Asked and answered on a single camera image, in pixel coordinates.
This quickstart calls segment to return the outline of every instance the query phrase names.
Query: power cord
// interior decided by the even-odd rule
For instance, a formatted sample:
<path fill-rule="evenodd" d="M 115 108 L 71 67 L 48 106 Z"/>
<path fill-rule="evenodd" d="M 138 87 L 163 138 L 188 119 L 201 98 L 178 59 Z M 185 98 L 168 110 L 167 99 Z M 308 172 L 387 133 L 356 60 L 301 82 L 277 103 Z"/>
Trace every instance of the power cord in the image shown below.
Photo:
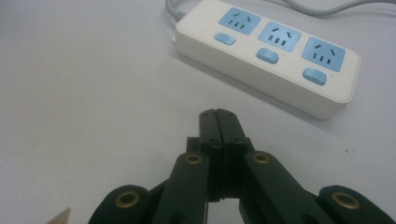
<path fill-rule="evenodd" d="M 315 17 L 330 16 L 332 14 L 335 14 L 340 11 L 344 11 L 351 7 L 357 7 L 360 5 L 365 5 L 365 4 L 370 4 L 370 3 L 396 4 L 396 0 L 355 0 L 352 2 L 345 3 L 343 5 L 340 5 L 338 7 L 320 10 L 320 9 L 313 9 L 310 7 L 306 7 L 294 0 L 282 0 L 282 1 L 299 12 L 302 12 L 302 13 L 310 15 L 310 16 L 315 16 Z M 185 12 L 179 11 L 172 6 L 172 0 L 166 0 L 165 5 L 166 5 L 166 9 L 168 10 L 168 12 L 175 18 L 175 21 L 180 21 L 181 19 L 183 19 L 184 16 L 186 16 Z"/>
<path fill-rule="evenodd" d="M 186 16 L 185 12 L 178 11 L 172 6 L 172 0 L 165 1 L 166 9 L 168 10 L 169 14 L 175 18 L 175 21 L 180 21 L 183 17 Z"/>
<path fill-rule="evenodd" d="M 310 16 L 315 16 L 315 17 L 324 17 L 324 16 L 330 16 L 332 14 L 335 14 L 340 11 L 344 11 L 348 8 L 351 7 L 357 7 L 360 5 L 364 4 L 369 4 L 369 3 L 390 3 L 390 4 L 396 4 L 396 0 L 355 0 L 352 2 L 345 3 L 343 5 L 340 5 L 338 7 L 334 7 L 331 9 L 327 10 L 319 10 L 319 9 L 313 9 L 310 7 L 303 6 L 302 4 L 294 1 L 294 0 L 282 0 L 289 6 L 291 6 L 293 9 L 302 12 L 304 14 L 310 15 Z"/>

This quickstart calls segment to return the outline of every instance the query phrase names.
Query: electrical outlet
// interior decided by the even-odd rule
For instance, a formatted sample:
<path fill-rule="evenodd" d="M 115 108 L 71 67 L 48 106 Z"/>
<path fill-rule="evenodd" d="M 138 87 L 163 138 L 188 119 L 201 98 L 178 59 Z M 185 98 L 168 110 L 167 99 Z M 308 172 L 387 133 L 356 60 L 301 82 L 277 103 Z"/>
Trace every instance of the electrical outlet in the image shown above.
<path fill-rule="evenodd" d="M 341 70 L 345 55 L 344 49 L 314 37 L 309 38 L 303 51 L 303 58 L 334 72 Z"/>
<path fill-rule="evenodd" d="M 361 58 L 330 41 L 223 1 L 201 1 L 176 30 L 179 53 L 318 119 L 352 100 Z"/>
<path fill-rule="evenodd" d="M 262 42 L 291 52 L 300 39 L 300 36 L 300 32 L 270 21 L 259 35 L 259 39 Z"/>
<path fill-rule="evenodd" d="M 250 33 L 256 28 L 260 22 L 260 17 L 248 13 L 236 7 L 232 7 L 219 21 L 225 27 L 233 29 L 244 35 Z"/>

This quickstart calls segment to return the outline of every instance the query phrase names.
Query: metal rivet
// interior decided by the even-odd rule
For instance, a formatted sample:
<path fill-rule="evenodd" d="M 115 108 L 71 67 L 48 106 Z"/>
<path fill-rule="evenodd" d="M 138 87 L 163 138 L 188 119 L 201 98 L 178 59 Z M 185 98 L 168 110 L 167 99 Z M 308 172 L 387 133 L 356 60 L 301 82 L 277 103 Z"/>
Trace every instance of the metal rivet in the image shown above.
<path fill-rule="evenodd" d="M 198 155 L 190 155 L 186 157 L 186 161 L 189 164 L 199 164 L 202 161 L 202 158 Z"/>
<path fill-rule="evenodd" d="M 253 155 L 253 160 L 257 163 L 265 164 L 268 161 L 270 161 L 270 158 L 267 155 L 264 154 L 254 154 Z"/>
<path fill-rule="evenodd" d="M 119 208 L 130 208 L 135 206 L 140 200 L 139 194 L 134 190 L 124 191 L 116 199 L 116 206 Z"/>
<path fill-rule="evenodd" d="M 359 201 L 351 195 L 344 192 L 335 192 L 332 194 L 332 199 L 339 205 L 347 209 L 358 209 L 361 207 Z"/>

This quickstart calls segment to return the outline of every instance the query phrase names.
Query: blue switch button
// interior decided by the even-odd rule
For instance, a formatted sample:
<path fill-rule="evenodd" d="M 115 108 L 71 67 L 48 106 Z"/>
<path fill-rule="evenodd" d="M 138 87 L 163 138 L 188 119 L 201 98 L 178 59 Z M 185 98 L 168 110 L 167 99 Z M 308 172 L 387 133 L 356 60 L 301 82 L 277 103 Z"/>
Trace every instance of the blue switch button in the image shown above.
<path fill-rule="evenodd" d="M 323 86 L 327 80 L 326 74 L 320 72 L 315 68 L 306 68 L 303 72 L 303 77 L 317 83 L 320 86 Z"/>
<path fill-rule="evenodd" d="M 226 35 L 224 33 L 217 34 L 215 36 L 215 39 L 226 45 L 232 45 L 235 42 L 235 38 L 233 38 L 230 35 Z"/>
<path fill-rule="evenodd" d="M 277 53 L 270 49 L 260 49 L 259 52 L 257 52 L 256 56 L 259 59 L 264 60 L 268 63 L 276 63 L 277 59 L 279 58 L 277 56 Z"/>

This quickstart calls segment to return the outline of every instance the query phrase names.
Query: white table surface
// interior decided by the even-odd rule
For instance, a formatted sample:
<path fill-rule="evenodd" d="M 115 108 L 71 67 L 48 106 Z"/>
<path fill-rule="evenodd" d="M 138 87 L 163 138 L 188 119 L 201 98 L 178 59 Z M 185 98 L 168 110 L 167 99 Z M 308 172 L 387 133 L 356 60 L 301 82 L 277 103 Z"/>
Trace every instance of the white table surface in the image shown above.
<path fill-rule="evenodd" d="M 396 219 L 396 6 L 317 19 L 280 0 L 228 2 L 355 50 L 347 109 L 314 119 L 179 55 L 163 1 L 0 1 L 0 222 L 71 207 L 70 223 L 87 223 L 111 190 L 152 189 L 210 108 L 233 111 L 305 189 L 346 186 Z M 210 204 L 208 223 L 241 224 L 237 200 Z"/>

